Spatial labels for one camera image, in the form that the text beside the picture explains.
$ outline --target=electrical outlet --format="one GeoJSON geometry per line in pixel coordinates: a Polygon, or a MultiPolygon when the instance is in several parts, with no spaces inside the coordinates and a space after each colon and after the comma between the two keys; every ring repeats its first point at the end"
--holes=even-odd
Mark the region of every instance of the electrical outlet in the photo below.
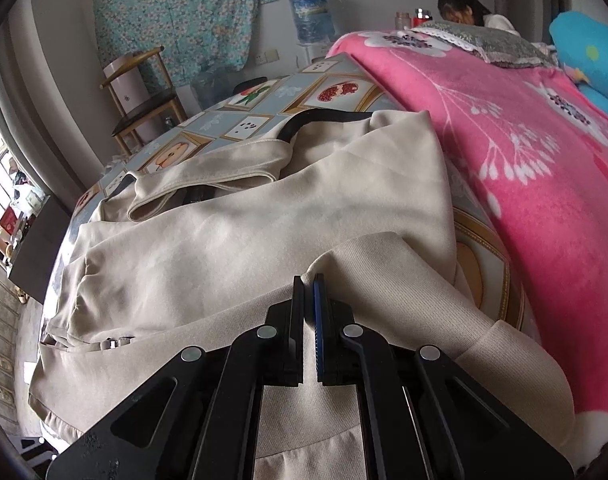
{"type": "Polygon", "coordinates": [[[272,63],[273,61],[279,61],[279,53],[277,52],[276,48],[267,50],[264,54],[266,55],[266,63],[272,63]]]}

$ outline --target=turquoise floral cloth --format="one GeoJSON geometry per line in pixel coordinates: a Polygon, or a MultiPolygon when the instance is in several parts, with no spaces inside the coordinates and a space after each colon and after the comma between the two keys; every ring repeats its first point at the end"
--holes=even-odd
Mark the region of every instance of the turquoise floral cloth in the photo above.
{"type": "MultiPolygon", "coordinates": [[[[93,0],[102,66],[128,52],[164,45],[162,59],[175,86],[202,70],[240,70],[248,59],[260,4],[275,0],[93,0]]],[[[149,91],[164,88],[156,64],[140,67],[149,91]]]]}

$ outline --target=green floral pillow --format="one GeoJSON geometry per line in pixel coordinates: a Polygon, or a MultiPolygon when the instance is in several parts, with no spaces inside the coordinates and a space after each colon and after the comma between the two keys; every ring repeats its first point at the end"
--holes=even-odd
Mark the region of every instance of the green floral pillow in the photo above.
{"type": "Polygon", "coordinates": [[[450,22],[426,22],[413,30],[451,43],[487,63],[503,68],[557,67],[551,57],[532,43],[499,28],[450,22]]]}

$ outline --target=black hair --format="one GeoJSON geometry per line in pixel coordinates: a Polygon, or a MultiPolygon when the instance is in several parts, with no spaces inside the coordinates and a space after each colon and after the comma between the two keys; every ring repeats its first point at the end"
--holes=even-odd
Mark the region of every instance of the black hair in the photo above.
{"type": "Polygon", "coordinates": [[[458,10],[458,12],[464,12],[466,7],[470,7],[472,10],[472,18],[474,19],[474,24],[478,27],[484,27],[484,16],[490,14],[490,10],[488,10],[484,4],[482,4],[479,0],[438,0],[437,8],[439,9],[439,13],[442,18],[444,17],[444,12],[447,9],[458,10]]]}

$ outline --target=silver screw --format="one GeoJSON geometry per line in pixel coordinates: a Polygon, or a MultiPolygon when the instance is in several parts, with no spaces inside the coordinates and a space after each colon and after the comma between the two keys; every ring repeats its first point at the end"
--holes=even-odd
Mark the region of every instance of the silver screw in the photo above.
{"type": "Polygon", "coordinates": [[[436,361],[440,355],[441,352],[436,346],[427,345],[420,349],[420,356],[426,359],[426,361],[436,361]]]}
{"type": "Polygon", "coordinates": [[[346,337],[359,337],[364,333],[364,329],[359,325],[346,325],[343,332],[346,337]]]}
{"type": "Polygon", "coordinates": [[[257,336],[260,339],[272,339],[277,335],[277,329],[274,326],[264,325],[257,329],[257,336]]]}
{"type": "Polygon", "coordinates": [[[196,346],[187,346],[181,351],[181,360],[187,363],[197,361],[201,357],[201,350],[196,346]]]}

